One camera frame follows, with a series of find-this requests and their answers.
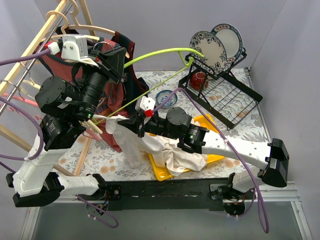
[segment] floral tablecloth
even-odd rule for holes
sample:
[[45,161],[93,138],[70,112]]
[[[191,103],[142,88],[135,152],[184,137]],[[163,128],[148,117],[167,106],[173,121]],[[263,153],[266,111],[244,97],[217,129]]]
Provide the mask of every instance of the floral tablecloth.
[[[246,78],[243,69],[232,70],[235,77],[249,86],[249,81]],[[138,71],[137,77],[143,77],[152,88],[159,82],[167,79],[174,71]],[[149,97],[155,98],[156,94],[161,90],[174,90],[178,87],[178,81],[188,74],[187,71],[179,73],[165,84],[158,87],[149,94]],[[177,92],[178,102],[175,107],[183,108],[189,115],[197,117],[200,113],[190,103],[189,99],[181,92]],[[159,115],[165,117],[166,110],[160,110]],[[242,122],[234,129],[227,131],[226,126],[219,120],[213,118],[217,126],[224,132],[225,135],[236,137],[248,141],[266,142],[267,134],[264,129],[262,118],[258,108],[255,108]],[[80,136],[74,143],[72,148],[68,150],[64,156],[59,159],[59,164],[73,173],[78,163],[78,159],[84,147],[86,137]],[[228,177],[233,172],[241,172],[244,170],[239,160],[225,158],[220,161],[208,164],[199,172],[190,171],[182,173],[176,179],[196,179],[196,178],[221,178]],[[98,173],[103,176],[106,181],[134,181],[134,180],[155,180],[156,176],[147,154],[143,155],[142,164],[135,169],[132,169],[126,156],[122,152],[117,152],[109,147],[103,140],[92,140],[87,152],[80,175]]]

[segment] wall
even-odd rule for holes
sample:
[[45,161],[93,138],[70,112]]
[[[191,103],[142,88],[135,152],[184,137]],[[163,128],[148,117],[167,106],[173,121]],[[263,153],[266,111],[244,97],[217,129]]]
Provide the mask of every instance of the wall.
[[[134,56],[160,49],[188,47],[193,34],[211,31],[220,23],[238,28],[250,67],[286,0],[87,0],[95,25],[128,36],[136,42]],[[40,12],[56,7],[56,1],[34,0]],[[135,70],[180,70],[177,53],[135,63]]]
[[[9,59],[21,56],[29,43],[32,41],[36,33],[40,30],[44,23],[44,19],[37,9],[33,0],[0,0],[0,59]],[[0,67],[0,79],[4,79],[13,64]],[[46,71],[42,66],[36,66],[32,71],[32,78],[41,83],[46,77]],[[26,106],[16,100],[12,101],[23,107],[33,116],[42,115],[40,111],[33,106]],[[23,136],[29,144],[33,144],[36,129],[11,108],[7,107],[4,114],[0,117],[0,124],[16,134]],[[27,152],[17,147],[13,143],[0,136],[0,153],[25,157]],[[21,162],[13,160],[0,161],[8,164],[14,170],[18,170]],[[0,167],[0,236],[3,240],[20,239],[21,230],[25,221],[27,209],[16,208],[12,200],[15,191],[8,188],[6,175],[9,173],[6,169]]]
[[320,239],[320,1],[287,1],[253,66],[267,127],[284,140],[313,239]]

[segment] blue bowl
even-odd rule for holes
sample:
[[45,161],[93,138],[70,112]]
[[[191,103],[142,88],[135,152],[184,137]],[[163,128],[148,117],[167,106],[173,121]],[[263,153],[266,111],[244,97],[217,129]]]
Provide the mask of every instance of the blue bowl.
[[[171,90],[162,90],[160,92],[158,92],[158,94],[155,97],[156,102],[160,105],[162,104],[168,97],[169,95],[172,93]],[[163,108],[167,109],[167,108],[171,108],[173,105],[175,105],[178,101],[178,96],[177,94],[174,94],[169,101],[167,101],[165,103],[165,105],[163,106]]]

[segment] black dish rack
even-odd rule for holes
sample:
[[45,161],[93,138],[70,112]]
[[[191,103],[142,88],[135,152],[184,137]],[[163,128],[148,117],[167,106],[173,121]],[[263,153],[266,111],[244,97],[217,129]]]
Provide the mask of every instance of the black dish rack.
[[[179,81],[179,87],[184,88],[193,100],[225,124],[228,130],[235,128],[263,99],[259,93],[238,81],[231,72],[233,67],[247,57],[246,50],[243,50],[239,59],[227,63],[227,70],[219,74],[192,53],[188,54],[185,60],[189,61],[190,57],[194,60],[188,75]],[[199,91],[192,88],[189,81],[197,72],[205,73]]]

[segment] yellow basket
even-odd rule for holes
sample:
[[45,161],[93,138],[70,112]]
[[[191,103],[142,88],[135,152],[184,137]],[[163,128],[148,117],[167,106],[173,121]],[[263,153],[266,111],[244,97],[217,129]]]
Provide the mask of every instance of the yellow basket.
[[[213,122],[212,117],[209,114],[206,114],[206,116]],[[207,121],[207,119],[205,119],[204,116],[197,116],[193,119],[195,122],[198,122],[202,127],[205,127],[207,129],[210,129],[212,131],[215,131],[216,133],[218,133],[218,131],[210,124],[210,122]],[[158,181],[163,181],[166,179],[171,179],[174,176],[170,174],[170,172],[168,171],[168,169],[166,167],[158,167],[155,164],[154,158],[152,157],[151,154],[149,154],[149,158],[155,173],[155,177]],[[224,159],[224,156],[219,156],[219,155],[213,155],[213,154],[209,154],[208,158],[207,158],[207,164],[219,161],[221,159]],[[184,173],[191,171],[191,169],[186,169],[184,170]]]

